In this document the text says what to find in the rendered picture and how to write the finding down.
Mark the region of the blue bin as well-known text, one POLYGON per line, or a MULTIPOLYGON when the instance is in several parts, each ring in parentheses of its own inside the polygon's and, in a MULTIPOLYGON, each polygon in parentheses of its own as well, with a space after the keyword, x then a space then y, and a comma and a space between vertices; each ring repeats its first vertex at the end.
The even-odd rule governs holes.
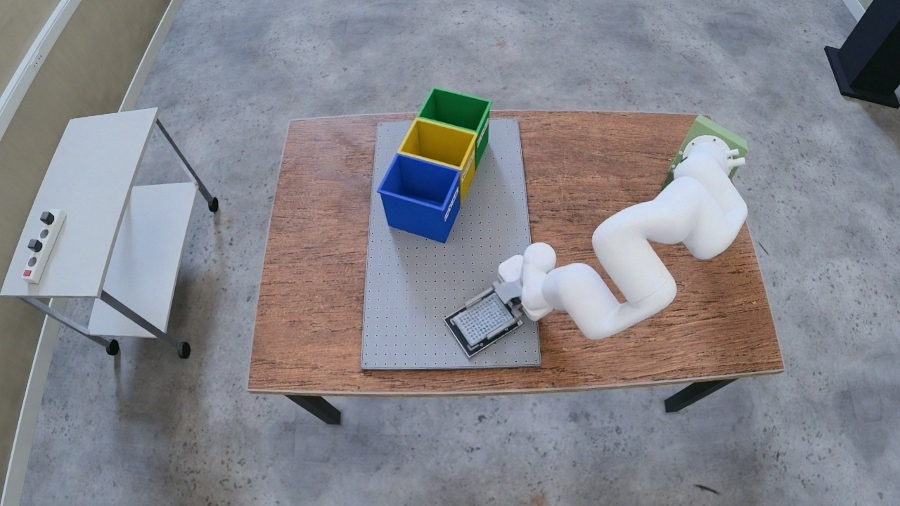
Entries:
POLYGON ((397 153, 377 190, 388 226, 446 244, 460 210, 461 173, 397 153))

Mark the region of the green open-top bin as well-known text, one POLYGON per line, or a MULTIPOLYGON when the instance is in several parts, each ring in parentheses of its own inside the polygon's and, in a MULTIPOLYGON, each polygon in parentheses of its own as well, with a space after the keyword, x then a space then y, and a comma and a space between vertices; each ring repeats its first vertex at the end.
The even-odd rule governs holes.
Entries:
POLYGON ((475 132, 476 171, 489 140, 491 104, 492 100, 432 87, 417 118, 475 132))

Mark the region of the yellow open-top bin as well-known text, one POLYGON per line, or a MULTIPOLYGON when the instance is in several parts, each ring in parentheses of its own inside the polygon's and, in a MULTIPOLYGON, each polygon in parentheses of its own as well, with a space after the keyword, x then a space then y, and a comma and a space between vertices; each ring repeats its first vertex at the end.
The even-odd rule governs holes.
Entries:
POLYGON ((476 138, 475 132, 416 117, 397 153, 462 170, 459 176, 462 206, 470 182, 475 176, 476 138))

